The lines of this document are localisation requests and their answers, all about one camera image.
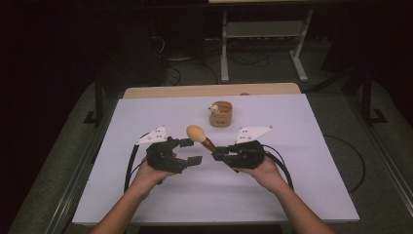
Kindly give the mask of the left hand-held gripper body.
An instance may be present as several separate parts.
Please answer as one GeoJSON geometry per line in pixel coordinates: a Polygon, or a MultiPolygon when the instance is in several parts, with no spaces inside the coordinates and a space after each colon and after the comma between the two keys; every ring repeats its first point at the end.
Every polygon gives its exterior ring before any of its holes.
{"type": "Polygon", "coordinates": [[[143,144],[148,144],[146,160],[153,169],[181,174],[188,167],[186,160],[173,156],[173,149],[181,145],[181,139],[169,136],[165,126],[156,128],[135,142],[136,146],[143,144]]]}

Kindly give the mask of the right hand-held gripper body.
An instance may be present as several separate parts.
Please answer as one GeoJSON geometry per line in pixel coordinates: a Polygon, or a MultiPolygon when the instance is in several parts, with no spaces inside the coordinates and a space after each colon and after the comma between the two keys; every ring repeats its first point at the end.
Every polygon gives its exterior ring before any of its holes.
{"type": "Polygon", "coordinates": [[[241,127],[235,143],[227,147],[226,164],[230,168],[255,169],[264,160],[265,150],[258,139],[274,129],[273,126],[241,127]]]}

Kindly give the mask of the makeup brush with gold ferrule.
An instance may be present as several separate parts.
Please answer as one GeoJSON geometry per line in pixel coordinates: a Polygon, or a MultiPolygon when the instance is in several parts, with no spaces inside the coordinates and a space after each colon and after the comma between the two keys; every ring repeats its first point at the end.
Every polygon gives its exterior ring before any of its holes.
{"type": "Polygon", "coordinates": [[[186,129],[186,133],[191,140],[200,143],[204,148],[206,148],[210,152],[216,151],[215,145],[209,138],[207,138],[207,135],[201,127],[196,125],[190,125],[186,129]]]}

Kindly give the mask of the tan bear pen holder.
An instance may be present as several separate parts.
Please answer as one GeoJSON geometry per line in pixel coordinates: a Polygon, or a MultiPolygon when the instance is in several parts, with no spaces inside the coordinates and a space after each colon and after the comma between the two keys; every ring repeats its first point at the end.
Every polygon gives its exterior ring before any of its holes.
{"type": "Polygon", "coordinates": [[[229,101],[216,101],[209,107],[209,123],[216,128],[226,128],[232,123],[233,105],[229,101]]]}

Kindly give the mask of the person's left hand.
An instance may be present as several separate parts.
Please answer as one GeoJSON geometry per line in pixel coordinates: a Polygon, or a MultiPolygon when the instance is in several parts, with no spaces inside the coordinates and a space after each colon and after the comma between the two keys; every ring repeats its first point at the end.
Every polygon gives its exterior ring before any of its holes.
{"type": "Polygon", "coordinates": [[[153,169],[148,165],[147,159],[144,158],[127,190],[127,194],[131,195],[136,201],[143,201],[160,181],[169,176],[173,176],[173,173],[153,169]]]}

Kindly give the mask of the person's right hand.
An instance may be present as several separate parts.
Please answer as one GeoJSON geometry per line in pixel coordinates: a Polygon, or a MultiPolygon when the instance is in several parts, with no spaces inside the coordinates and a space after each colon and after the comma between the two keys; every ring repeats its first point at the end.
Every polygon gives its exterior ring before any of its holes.
{"type": "Polygon", "coordinates": [[[262,187],[276,196],[291,190],[282,178],[276,163],[267,156],[255,169],[240,169],[240,172],[251,175],[262,187]]]}

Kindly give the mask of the white table mat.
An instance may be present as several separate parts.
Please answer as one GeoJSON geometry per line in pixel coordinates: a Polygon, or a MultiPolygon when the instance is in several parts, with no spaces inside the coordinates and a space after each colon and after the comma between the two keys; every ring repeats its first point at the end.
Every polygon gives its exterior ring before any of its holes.
{"type": "MultiPolygon", "coordinates": [[[[295,192],[323,220],[355,221],[358,213],[336,168],[313,110],[303,94],[228,96],[232,123],[214,128],[209,106],[215,97],[134,98],[118,102],[80,199],[74,222],[94,225],[122,196],[134,143],[165,126],[169,136],[184,138],[190,125],[204,129],[215,145],[235,142],[243,127],[267,127],[260,142],[276,148],[291,174],[295,192]]],[[[167,178],[140,205],[133,222],[141,225],[280,222],[279,201],[250,175],[216,162],[200,144],[177,148],[201,165],[167,178]]]]}

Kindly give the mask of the black upright stand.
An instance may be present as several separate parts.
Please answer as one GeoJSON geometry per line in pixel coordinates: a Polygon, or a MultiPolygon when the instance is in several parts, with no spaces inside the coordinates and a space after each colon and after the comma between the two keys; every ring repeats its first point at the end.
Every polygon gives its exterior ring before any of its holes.
{"type": "Polygon", "coordinates": [[[94,79],[94,110],[89,111],[84,123],[99,125],[103,118],[103,90],[101,85],[101,79],[96,76],[94,79]]]}
{"type": "Polygon", "coordinates": [[[368,67],[365,65],[361,73],[361,117],[364,122],[372,127],[374,124],[387,123],[387,119],[380,109],[371,108],[372,77],[368,67]]]}

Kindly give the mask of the metal shelf stand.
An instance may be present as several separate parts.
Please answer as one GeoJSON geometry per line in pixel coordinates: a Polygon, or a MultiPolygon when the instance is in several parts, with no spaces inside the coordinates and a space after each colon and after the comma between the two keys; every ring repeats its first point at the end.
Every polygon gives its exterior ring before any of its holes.
{"type": "Polygon", "coordinates": [[[227,40],[239,38],[281,38],[296,37],[297,45],[289,51],[292,63],[301,82],[309,80],[306,71],[300,60],[301,50],[310,27],[313,16],[313,9],[306,12],[306,16],[301,20],[279,20],[279,21],[227,21],[227,13],[223,13],[220,73],[221,81],[228,83],[229,70],[227,60],[227,40]]]}

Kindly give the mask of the aluminium floor rail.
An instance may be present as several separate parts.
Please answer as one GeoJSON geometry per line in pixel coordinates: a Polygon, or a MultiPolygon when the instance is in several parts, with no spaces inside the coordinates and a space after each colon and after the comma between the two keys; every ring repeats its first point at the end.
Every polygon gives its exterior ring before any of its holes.
{"type": "Polygon", "coordinates": [[[357,121],[378,151],[397,195],[413,217],[413,132],[394,109],[374,107],[363,115],[362,104],[356,97],[347,101],[357,121]]]}
{"type": "Polygon", "coordinates": [[[117,103],[105,98],[100,120],[89,123],[86,119],[89,114],[94,117],[97,104],[90,98],[80,100],[63,126],[50,164],[51,185],[59,192],[45,234],[62,234],[71,222],[117,103]]]}

